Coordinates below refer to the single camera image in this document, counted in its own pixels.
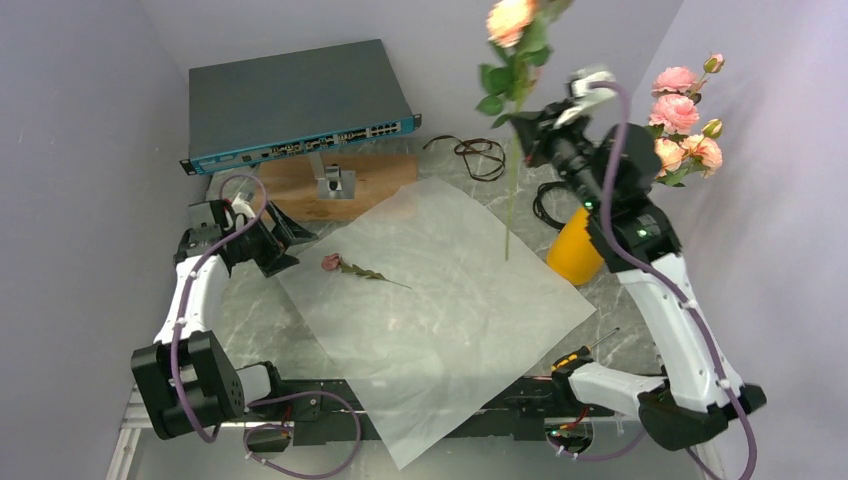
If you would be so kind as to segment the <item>brown satin ribbon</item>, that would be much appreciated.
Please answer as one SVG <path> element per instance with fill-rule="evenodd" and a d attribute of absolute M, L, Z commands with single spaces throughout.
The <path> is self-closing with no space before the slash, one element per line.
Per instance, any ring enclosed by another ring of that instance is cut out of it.
<path fill-rule="evenodd" d="M 438 135 L 429 139 L 422 147 L 426 150 L 441 141 L 453 142 L 453 154 L 462 159 L 469 177 L 477 182 L 491 183 L 500 179 L 507 171 L 507 155 L 504 146 L 487 138 L 460 139 L 454 135 Z M 491 161 L 493 167 L 488 171 L 475 172 L 470 165 L 470 158 L 477 157 L 481 162 Z"/>

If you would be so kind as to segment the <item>white wrapping paper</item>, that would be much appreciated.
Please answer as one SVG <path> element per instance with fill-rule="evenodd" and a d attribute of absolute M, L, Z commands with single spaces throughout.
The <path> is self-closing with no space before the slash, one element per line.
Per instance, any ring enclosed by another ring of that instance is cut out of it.
<path fill-rule="evenodd" d="M 333 253 L 409 289 L 324 271 Z M 402 187 L 278 279 L 399 468 L 594 312 L 486 207 L 438 178 Z"/>

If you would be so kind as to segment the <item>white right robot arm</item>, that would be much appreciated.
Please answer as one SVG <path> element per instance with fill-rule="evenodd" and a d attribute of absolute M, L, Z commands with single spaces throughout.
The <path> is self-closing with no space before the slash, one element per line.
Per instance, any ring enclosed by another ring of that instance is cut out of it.
<path fill-rule="evenodd" d="M 729 365 L 704 320 L 693 319 L 694 294 L 680 242 L 670 220 L 649 198 L 661 161 L 654 139 L 628 124 L 604 235 L 602 184 L 609 156 L 618 147 L 613 131 L 599 145 L 583 134 L 581 118 L 556 127 L 549 112 L 510 116 L 528 164 L 550 164 L 588 213 L 586 231 L 609 271 L 637 305 L 664 362 L 660 376 L 640 376 L 600 365 L 586 349 L 554 363 L 551 401 L 574 415 L 593 405 L 637 418 L 648 436 L 669 451 L 705 443 L 737 418 L 764 406 L 762 388 L 748 384 Z"/>

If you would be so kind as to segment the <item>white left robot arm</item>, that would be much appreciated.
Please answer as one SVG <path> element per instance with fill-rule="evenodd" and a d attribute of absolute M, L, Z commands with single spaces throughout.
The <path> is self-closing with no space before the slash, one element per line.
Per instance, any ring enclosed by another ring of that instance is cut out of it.
<path fill-rule="evenodd" d="M 190 205 L 188 217 L 173 256 L 177 284 L 166 320 L 151 345 L 132 353 L 130 368 L 159 438 L 198 433 L 211 441 L 250 409 L 272 420 L 288 402 L 272 363 L 234 367 L 211 330 L 233 268 L 252 262 L 273 277 L 298 265 L 290 247 L 317 236 L 274 203 L 254 211 L 243 199 L 204 201 Z"/>

